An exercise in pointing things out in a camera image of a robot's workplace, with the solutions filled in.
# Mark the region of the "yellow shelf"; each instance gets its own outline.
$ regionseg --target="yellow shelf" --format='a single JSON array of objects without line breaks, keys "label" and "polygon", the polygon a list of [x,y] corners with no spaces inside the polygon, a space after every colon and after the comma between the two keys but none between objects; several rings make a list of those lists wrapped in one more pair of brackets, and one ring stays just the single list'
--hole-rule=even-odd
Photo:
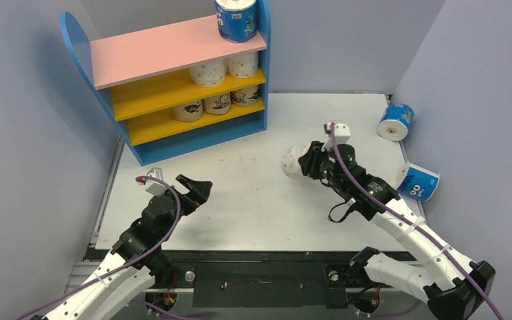
[{"label": "yellow shelf", "polygon": [[140,145],[261,110],[264,110],[264,103],[262,99],[259,99],[258,102],[251,107],[232,105],[229,112],[224,115],[212,115],[203,112],[201,118],[195,122],[182,122],[173,118],[172,109],[165,109],[149,115],[129,119],[129,136],[132,145]]},{"label": "yellow shelf", "polygon": [[227,74],[219,85],[202,87],[193,82],[188,69],[181,69],[112,87],[113,114],[122,121],[264,82],[266,78],[258,70],[250,78]]}]

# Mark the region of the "cable tie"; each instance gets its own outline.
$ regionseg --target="cable tie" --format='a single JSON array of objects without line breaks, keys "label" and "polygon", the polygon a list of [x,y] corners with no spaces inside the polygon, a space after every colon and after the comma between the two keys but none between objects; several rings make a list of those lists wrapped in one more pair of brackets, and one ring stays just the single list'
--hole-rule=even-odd
[{"label": "cable tie", "polygon": [[421,263],[421,265],[425,266],[427,263],[434,261],[436,258],[440,257],[447,250],[448,247],[449,247],[449,244],[445,242],[445,244],[443,245],[443,248],[440,249],[436,255],[432,256],[431,258],[427,259],[426,261],[423,261]]},{"label": "cable tie", "polygon": [[406,238],[410,233],[412,233],[417,227],[425,223],[425,218],[418,216],[416,220],[407,228],[402,234],[400,234],[398,237],[395,237],[395,240],[397,242],[401,242],[403,238]]},{"label": "cable tie", "polygon": [[94,272],[93,272],[93,275],[94,275],[94,276],[95,276],[95,278],[96,278],[99,282],[101,282],[104,286],[106,286],[106,287],[108,287],[108,286],[109,286],[109,284],[108,284],[108,283],[107,283],[103,278],[101,278],[101,275],[97,274],[97,271],[94,271]]}]

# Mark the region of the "white table surface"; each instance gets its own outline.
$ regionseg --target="white table surface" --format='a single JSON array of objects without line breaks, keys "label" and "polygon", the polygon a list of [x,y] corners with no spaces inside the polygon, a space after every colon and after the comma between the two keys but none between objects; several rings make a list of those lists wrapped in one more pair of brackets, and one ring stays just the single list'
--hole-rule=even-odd
[{"label": "white table surface", "polygon": [[[208,202],[179,222],[164,249],[359,251],[371,246],[404,251],[358,213],[343,223],[329,222],[330,208],[341,199],[320,182],[294,181],[280,168],[286,150],[312,140],[325,141],[323,124],[340,120],[351,128],[348,143],[356,149],[358,164],[394,184],[405,160],[398,143],[377,134],[386,106],[384,95],[276,93],[269,96],[268,130],[261,133],[144,167],[125,147],[96,248],[110,249],[140,216],[151,195],[134,178],[160,167],[165,180],[180,191],[185,191],[175,181],[180,173],[213,182]],[[417,202],[406,201],[419,215]],[[342,214],[344,208],[338,209],[335,212]]]}]

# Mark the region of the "red wire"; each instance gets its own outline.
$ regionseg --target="red wire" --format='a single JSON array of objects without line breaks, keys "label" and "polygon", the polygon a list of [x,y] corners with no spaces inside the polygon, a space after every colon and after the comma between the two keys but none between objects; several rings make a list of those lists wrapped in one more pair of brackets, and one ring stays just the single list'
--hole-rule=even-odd
[{"label": "red wire", "polygon": [[177,284],[177,275],[174,273],[173,274],[173,281],[172,281],[171,285],[169,286],[168,290],[166,290],[166,294],[165,294],[166,298],[168,299],[168,301],[169,301],[169,298],[170,298],[169,291],[172,290],[176,284]]},{"label": "red wire", "polygon": [[[376,300],[376,297],[380,297],[380,290],[381,290],[381,285],[378,285],[378,290],[376,290],[376,294],[374,295],[374,298],[372,298],[372,300]],[[380,299],[378,299],[378,301],[376,301],[376,305],[379,305],[380,303]]]}]

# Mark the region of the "pink shelf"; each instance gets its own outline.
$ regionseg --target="pink shelf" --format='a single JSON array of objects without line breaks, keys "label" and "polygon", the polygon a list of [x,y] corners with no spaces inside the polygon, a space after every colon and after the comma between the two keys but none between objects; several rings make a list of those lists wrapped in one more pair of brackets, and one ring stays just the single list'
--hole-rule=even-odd
[{"label": "pink shelf", "polygon": [[258,33],[244,43],[224,40],[217,17],[116,35],[91,42],[95,88],[114,85],[190,67],[197,63],[266,49]]}]

